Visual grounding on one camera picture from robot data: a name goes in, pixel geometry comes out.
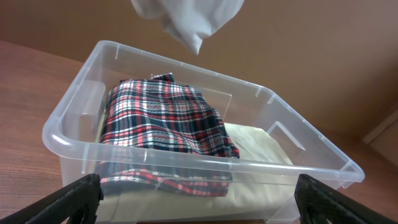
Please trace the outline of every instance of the folded beige garment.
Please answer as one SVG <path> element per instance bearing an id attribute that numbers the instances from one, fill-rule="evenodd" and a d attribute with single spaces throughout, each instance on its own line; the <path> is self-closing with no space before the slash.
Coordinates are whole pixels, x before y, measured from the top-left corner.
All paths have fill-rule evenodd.
<path id="1" fill-rule="evenodd" d="M 240 159 L 292 164 L 275 139 L 263 129 L 225 123 Z M 156 190 L 105 196 L 97 211 L 99 222 L 134 222 L 212 217 L 246 212 L 270 215 L 293 195 L 295 183 L 279 175 L 233 173 L 225 197 L 190 197 Z M 284 182 L 289 185 L 277 185 Z"/>

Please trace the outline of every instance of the brown tabletop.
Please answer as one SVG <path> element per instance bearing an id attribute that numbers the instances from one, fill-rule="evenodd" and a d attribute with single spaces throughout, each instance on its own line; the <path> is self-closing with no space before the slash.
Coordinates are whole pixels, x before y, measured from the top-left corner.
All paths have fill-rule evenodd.
<path id="1" fill-rule="evenodd" d="M 42 128 L 82 65 L 0 41 L 0 218 L 62 187 L 59 158 L 43 145 Z M 341 191 L 398 220 L 397 168 L 357 140 L 331 140 L 366 175 Z"/>

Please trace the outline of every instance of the white cloth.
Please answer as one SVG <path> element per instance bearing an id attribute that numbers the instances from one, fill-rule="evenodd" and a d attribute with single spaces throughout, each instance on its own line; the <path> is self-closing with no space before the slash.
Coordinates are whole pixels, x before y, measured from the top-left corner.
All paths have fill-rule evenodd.
<path id="1" fill-rule="evenodd" d="M 277 141 L 263 129 L 225 123 L 240 159 L 292 164 Z M 103 222 L 134 222 L 178 218 L 213 217 L 261 211 L 273 212 L 294 193 L 295 181 L 279 175 L 233 173 L 225 197 L 191 197 L 156 190 L 105 196 L 97 211 Z"/>
<path id="2" fill-rule="evenodd" d="M 240 10 L 244 0 L 131 0 L 146 19 L 161 17 L 163 29 L 199 54 L 204 38 L 214 34 Z"/>

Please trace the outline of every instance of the folded shirt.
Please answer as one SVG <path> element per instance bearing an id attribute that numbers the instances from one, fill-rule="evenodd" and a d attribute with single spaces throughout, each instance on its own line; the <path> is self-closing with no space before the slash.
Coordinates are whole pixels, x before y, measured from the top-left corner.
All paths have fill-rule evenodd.
<path id="1" fill-rule="evenodd" d="M 218 111 L 199 90 L 175 83 L 171 73 L 122 81 L 109 91 L 106 109 L 104 144 L 239 158 Z M 158 189 L 222 197 L 232 181 L 229 172 L 115 162 L 100 162 L 95 172 L 105 194 Z"/>

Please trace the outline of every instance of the plastic bin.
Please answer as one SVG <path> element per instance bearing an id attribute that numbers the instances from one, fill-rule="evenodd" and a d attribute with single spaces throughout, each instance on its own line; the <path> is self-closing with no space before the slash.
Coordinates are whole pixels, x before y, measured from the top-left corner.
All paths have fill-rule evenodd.
<path id="1" fill-rule="evenodd" d="M 264 130 L 290 163 L 98 143 L 109 89 L 120 80 L 169 72 L 176 82 L 199 88 L 225 123 Z M 164 195 L 157 189 L 142 194 L 127 189 L 120 195 L 105 196 L 97 212 L 100 223 L 236 219 L 288 223 L 299 217 L 293 197 L 299 174 L 309 174 L 334 189 L 364 179 L 355 162 L 272 90 L 110 41 L 98 42 L 45 123 L 42 139 L 60 156 L 63 185 L 94 172 L 98 161 L 221 170 L 234 175 L 229 183 L 234 192 L 229 192 L 229 198 Z"/>

